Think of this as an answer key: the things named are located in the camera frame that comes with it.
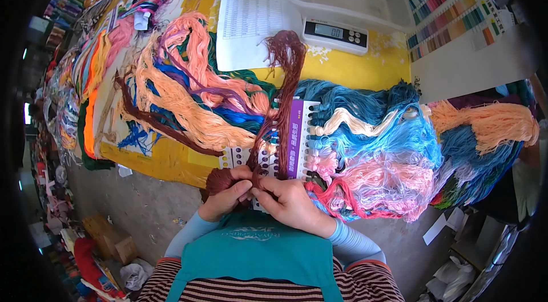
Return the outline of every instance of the striped shirt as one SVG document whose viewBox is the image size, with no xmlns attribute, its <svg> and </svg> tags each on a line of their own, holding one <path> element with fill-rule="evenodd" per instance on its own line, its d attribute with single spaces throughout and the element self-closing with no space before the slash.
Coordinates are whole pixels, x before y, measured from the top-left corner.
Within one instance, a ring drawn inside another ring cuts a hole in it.
<svg viewBox="0 0 548 302">
<path fill-rule="evenodd" d="M 164 302 L 181 261 L 162 258 L 143 286 L 139 302 Z M 388 266 L 377 260 L 362 260 L 343 270 L 333 257 L 333 274 L 345 301 L 404 301 Z M 285 280 L 256 278 L 200 278 L 187 283 L 179 301 L 323 301 L 319 288 Z"/>
</svg>

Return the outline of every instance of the hand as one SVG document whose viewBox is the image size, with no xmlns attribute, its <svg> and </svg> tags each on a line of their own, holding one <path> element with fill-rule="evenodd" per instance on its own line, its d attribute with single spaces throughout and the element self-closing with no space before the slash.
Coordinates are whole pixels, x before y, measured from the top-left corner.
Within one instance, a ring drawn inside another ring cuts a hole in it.
<svg viewBox="0 0 548 302">
<path fill-rule="evenodd" d="M 249 189 L 252 186 L 251 177 L 253 172 L 246 165 L 237 166 L 230 169 L 230 174 L 234 179 L 240 181 L 214 196 L 209 196 L 207 201 L 198 208 L 198 215 L 210 223 L 217 222 L 222 216 L 229 214 L 240 201 L 251 200 L 252 196 Z"/>
<path fill-rule="evenodd" d="M 266 190 L 278 197 L 278 201 L 268 192 L 257 188 L 252 188 L 251 193 L 279 222 L 322 238 L 329 238 L 335 232 L 335 219 L 314 206 L 300 180 L 280 181 L 273 177 L 264 177 L 261 183 Z"/>
</svg>

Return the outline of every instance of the woman's right hand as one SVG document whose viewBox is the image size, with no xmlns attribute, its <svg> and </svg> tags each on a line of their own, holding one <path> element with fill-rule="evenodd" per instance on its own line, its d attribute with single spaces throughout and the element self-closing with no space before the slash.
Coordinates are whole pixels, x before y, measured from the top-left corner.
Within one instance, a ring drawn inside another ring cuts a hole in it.
<svg viewBox="0 0 548 302">
<path fill-rule="evenodd" d="M 278 201 L 268 192 L 257 188 L 252 188 L 251 193 L 279 222 L 322 238 L 328 238 L 335 232 L 335 219 L 314 206 L 300 180 L 280 181 L 273 177 L 264 177 L 261 184 L 277 196 Z"/>
</svg>

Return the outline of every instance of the concrete floor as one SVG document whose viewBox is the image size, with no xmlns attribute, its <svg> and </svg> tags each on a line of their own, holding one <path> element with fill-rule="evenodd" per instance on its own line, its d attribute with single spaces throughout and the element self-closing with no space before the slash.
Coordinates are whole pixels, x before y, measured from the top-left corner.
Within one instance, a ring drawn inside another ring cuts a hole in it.
<svg viewBox="0 0 548 302">
<path fill-rule="evenodd" d="M 152 265 L 181 229 L 172 220 L 188 220 L 201 204 L 197 188 L 138 172 L 122 178 L 117 169 L 91 172 L 72 164 L 67 173 L 78 216 L 110 216 L 113 224 L 132 235 L 140 256 Z M 422 240 L 439 216 L 440 212 L 430 207 L 412 224 L 394 219 L 350 223 L 385 252 L 406 301 L 416 301 L 432 274 L 448 260 L 453 238 L 448 227 L 429 246 Z"/>
</svg>

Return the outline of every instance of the apron logo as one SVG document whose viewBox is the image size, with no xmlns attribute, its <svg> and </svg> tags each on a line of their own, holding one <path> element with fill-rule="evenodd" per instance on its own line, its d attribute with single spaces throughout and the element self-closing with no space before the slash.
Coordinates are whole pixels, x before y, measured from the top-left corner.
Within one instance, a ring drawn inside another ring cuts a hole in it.
<svg viewBox="0 0 548 302">
<path fill-rule="evenodd" d="M 272 230 L 274 230 L 274 227 L 237 227 L 221 235 L 237 240 L 267 241 L 272 237 L 279 237 L 279 233 L 272 232 Z"/>
</svg>

